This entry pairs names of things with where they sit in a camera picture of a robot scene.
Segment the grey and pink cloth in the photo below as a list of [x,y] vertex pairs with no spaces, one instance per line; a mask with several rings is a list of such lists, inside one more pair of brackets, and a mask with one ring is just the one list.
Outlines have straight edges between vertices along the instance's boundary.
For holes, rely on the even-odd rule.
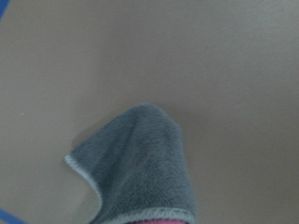
[[157,105],[129,108],[80,143],[65,161],[98,197],[93,224],[196,222],[182,131]]

